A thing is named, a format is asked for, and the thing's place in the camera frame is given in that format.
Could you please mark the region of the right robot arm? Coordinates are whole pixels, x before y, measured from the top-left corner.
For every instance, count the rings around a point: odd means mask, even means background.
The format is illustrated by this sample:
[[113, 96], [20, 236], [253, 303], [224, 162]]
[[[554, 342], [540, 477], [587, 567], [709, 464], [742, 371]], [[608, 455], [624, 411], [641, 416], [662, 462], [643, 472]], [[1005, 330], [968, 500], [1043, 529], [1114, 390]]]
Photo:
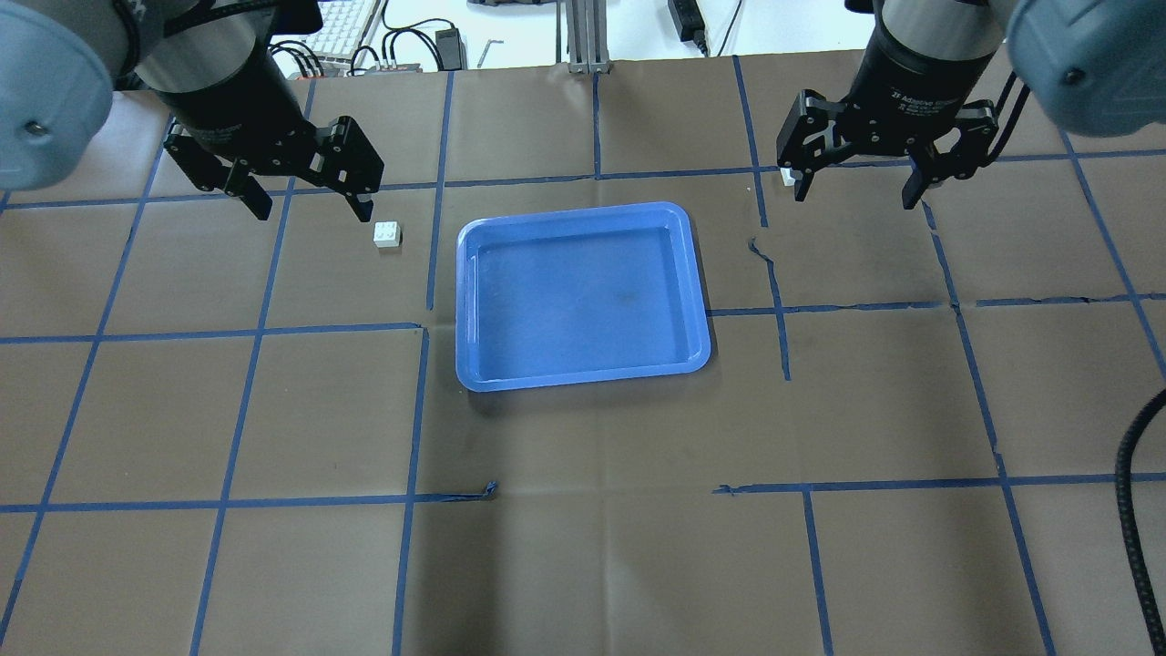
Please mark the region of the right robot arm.
[[1163, 124], [1161, 1], [849, 1], [874, 17], [850, 90], [796, 96], [778, 165], [805, 200], [819, 170], [907, 158], [914, 209], [930, 186], [991, 165], [1030, 98], [1075, 136]]

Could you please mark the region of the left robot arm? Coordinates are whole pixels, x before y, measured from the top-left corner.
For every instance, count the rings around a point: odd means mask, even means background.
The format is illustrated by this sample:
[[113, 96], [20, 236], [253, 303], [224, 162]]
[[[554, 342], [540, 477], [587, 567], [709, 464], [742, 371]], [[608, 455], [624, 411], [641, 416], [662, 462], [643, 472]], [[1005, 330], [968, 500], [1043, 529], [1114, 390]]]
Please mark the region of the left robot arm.
[[368, 221], [384, 163], [353, 117], [316, 126], [271, 54], [271, 35], [309, 35], [315, 1], [5, 1], [5, 191], [69, 176], [103, 128], [118, 79], [136, 75], [171, 112], [163, 140], [187, 179], [271, 216], [264, 176], [345, 198]]

